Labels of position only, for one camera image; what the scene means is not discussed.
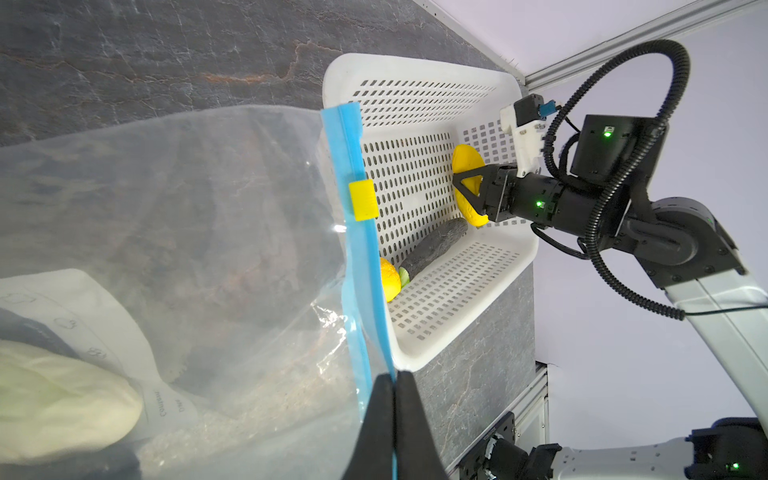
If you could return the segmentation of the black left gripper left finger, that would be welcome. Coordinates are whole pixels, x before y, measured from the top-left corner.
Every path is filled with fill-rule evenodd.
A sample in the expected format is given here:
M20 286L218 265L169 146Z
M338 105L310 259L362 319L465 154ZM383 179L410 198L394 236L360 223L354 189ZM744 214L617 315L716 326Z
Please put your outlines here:
M390 374L374 383L343 480L392 480L395 463L395 386Z

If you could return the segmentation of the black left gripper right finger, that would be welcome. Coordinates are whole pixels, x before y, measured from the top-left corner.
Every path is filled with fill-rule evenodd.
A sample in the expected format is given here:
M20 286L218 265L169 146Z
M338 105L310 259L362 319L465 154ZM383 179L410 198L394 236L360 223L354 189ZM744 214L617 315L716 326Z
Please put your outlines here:
M397 478L448 480L437 452L414 375L399 371L395 382Z

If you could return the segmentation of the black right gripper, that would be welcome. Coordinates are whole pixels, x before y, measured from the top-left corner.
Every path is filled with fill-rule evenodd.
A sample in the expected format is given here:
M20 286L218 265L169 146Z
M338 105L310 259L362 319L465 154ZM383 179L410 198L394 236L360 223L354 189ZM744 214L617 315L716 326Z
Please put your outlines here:
M493 222L519 217L545 227L584 236L591 193L540 174L520 178L509 165L485 165L454 172L452 185L464 216L486 215Z

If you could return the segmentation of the yellow toy corn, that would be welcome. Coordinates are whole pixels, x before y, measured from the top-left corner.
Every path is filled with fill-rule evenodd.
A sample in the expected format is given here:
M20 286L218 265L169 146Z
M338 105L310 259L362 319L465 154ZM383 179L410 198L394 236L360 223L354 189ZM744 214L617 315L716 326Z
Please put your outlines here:
M464 173L469 170L481 168L485 165L482 156L470 145L457 145L452 156L452 172ZM479 194L481 176L467 178L462 184L475 196ZM459 212L464 219L473 227L481 228L489 222L486 215L480 215L456 188L453 189Z

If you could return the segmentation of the white perforated plastic basket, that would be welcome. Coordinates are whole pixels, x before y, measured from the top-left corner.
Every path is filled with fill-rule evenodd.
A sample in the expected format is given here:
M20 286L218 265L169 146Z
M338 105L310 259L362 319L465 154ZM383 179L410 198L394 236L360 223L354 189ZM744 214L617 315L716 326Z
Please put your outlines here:
M325 72L325 107L361 113L361 168L372 181L381 257L400 264L437 227L459 216L452 186L456 147L487 163L511 163L501 110L522 96L500 71L404 57L344 54ZM538 240L523 220L470 228L389 304L373 328L384 355L416 371L444 350L533 261Z

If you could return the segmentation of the clear zip top bag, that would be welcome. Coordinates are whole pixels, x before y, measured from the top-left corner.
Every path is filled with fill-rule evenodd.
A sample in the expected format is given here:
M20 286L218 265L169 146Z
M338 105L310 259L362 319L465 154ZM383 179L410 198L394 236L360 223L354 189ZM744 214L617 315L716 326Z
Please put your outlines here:
M1 440L5 479L339 479L383 366L322 115L176 114L1 151L1 339L112 373L134 428Z

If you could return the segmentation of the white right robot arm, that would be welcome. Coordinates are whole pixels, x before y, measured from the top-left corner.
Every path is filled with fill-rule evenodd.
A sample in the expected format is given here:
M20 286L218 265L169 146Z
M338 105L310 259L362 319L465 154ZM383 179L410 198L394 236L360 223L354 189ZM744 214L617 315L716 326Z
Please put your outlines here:
M621 65L646 55L671 64L666 96L652 117L589 115L561 150L560 126L585 95ZM531 144L524 133L547 117L541 99L513 105L514 164L453 176L457 195L492 222L528 220L533 233L574 236L571 255L592 264L619 296L692 325L752 408L690 434L647 446L581 450L545 444L524 450L494 432L483 448L489 479L763 479L767 475L767 294L739 249L702 203L653 201L648 186L691 70L678 42L634 45L597 69Z

